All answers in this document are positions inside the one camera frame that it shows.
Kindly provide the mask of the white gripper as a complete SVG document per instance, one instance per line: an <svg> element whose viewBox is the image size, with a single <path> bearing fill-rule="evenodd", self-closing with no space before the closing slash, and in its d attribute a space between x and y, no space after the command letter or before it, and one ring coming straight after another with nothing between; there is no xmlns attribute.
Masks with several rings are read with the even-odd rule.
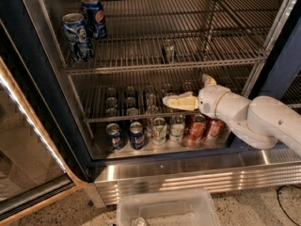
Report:
<svg viewBox="0 0 301 226"><path fill-rule="evenodd" d="M202 83L205 86L199 91L198 98L192 91L180 95L170 95L163 98L163 104L167 107L185 111L199 111L210 117L215 118L215 111L219 101L230 89L216 84L216 81L208 74L202 75Z"/></svg>

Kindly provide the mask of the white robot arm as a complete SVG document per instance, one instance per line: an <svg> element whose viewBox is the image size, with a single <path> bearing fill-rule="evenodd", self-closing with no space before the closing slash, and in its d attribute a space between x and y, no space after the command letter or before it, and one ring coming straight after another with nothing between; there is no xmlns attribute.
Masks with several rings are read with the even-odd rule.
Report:
<svg viewBox="0 0 301 226"><path fill-rule="evenodd" d="M281 101L258 96L249 100L217 85L202 75L204 88L195 96L191 91L165 96L163 104L185 111L198 109L211 119L223 121L243 142L260 150L273 148L280 140L301 155L301 116Z"/></svg>

